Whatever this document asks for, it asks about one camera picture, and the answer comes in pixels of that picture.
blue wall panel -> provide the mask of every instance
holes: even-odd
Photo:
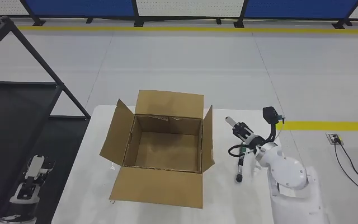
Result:
[[[249,0],[245,17],[344,18],[357,0]]]
[[[36,15],[134,16],[131,0],[26,0]]]

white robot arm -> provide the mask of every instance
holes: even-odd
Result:
[[[294,158],[284,156],[281,147],[274,143],[276,134],[274,126],[280,116],[273,107],[264,108],[264,118],[271,124],[271,134],[266,140],[255,135],[245,123],[236,123],[232,118],[226,118],[233,127],[233,134],[250,149],[249,152],[234,155],[230,152],[231,148],[229,154],[242,158],[245,154],[254,153],[258,163],[268,168],[267,176],[275,224],[328,223],[323,210],[316,171],[313,167],[305,168]],[[280,193],[280,185],[293,190],[309,188],[310,195],[306,198],[288,197]]]

white wall panel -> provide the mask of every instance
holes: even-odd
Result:
[[[0,15],[28,15],[19,0],[0,0]]]
[[[354,10],[354,12],[351,14],[350,18],[358,18],[358,8]]]
[[[244,0],[137,0],[140,16],[238,17]]]

box flap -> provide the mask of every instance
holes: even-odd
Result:
[[[215,164],[213,160],[213,106],[202,122],[202,171]]]
[[[121,167],[110,199],[202,208],[202,174]]]
[[[110,129],[100,155],[118,165],[122,165],[127,147],[134,114],[118,100]]]
[[[203,109],[203,95],[140,90],[135,113],[202,119]]]

power outlet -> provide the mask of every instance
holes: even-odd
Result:
[[[338,136],[338,138],[341,140],[341,144],[344,145],[343,143],[343,139],[339,134],[336,133],[326,133],[326,136],[328,138],[328,141],[330,142],[330,144],[335,144],[335,136]]]

